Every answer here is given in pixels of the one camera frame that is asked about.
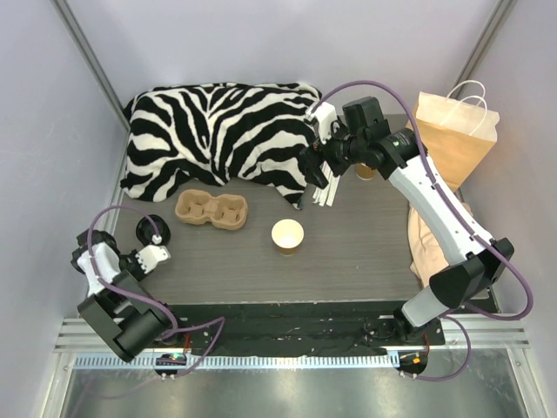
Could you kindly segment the single paper cup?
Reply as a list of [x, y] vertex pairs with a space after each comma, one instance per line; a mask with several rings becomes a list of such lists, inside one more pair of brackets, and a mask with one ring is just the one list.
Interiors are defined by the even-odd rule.
[[271, 231], [272, 242], [285, 256], [295, 254], [304, 237], [303, 226], [294, 219], [282, 219], [274, 224]]

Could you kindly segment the black lid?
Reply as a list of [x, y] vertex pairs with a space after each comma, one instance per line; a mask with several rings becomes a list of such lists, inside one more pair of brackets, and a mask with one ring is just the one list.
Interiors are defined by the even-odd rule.
[[[159, 235], [161, 236], [161, 244], [166, 246], [171, 240], [171, 230], [168, 224], [164, 221], [163, 218], [156, 214], [151, 214], [150, 218], [153, 220], [154, 224], [157, 226]], [[136, 225], [135, 234], [137, 239], [144, 245], [148, 246], [152, 244], [152, 236], [155, 234], [155, 229], [151, 222], [146, 218], [143, 217]]]

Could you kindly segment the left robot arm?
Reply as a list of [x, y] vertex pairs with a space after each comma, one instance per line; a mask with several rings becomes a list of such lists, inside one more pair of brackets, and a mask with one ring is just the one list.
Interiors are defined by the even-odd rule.
[[87, 296], [77, 306], [78, 313], [122, 361], [132, 361], [156, 338], [166, 347], [178, 346], [184, 340], [185, 325], [98, 280], [149, 299], [141, 281], [170, 258], [165, 246], [153, 244], [122, 254], [114, 237], [105, 231], [84, 231], [77, 236], [70, 263], [88, 280]]

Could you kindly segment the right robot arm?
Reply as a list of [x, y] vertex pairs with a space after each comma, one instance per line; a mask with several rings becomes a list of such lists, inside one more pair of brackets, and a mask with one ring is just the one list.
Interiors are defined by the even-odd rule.
[[456, 309], [501, 276], [514, 253], [508, 239], [496, 240], [485, 229], [471, 232], [473, 218], [434, 167], [422, 157], [414, 132], [391, 131], [377, 98], [354, 100], [338, 117], [328, 103], [313, 105], [305, 114], [316, 138], [299, 155], [308, 183], [320, 189], [330, 184], [322, 171], [328, 165], [335, 177], [351, 165], [375, 169], [408, 200], [440, 245], [447, 267], [393, 313], [393, 333], [414, 343], [430, 323]]

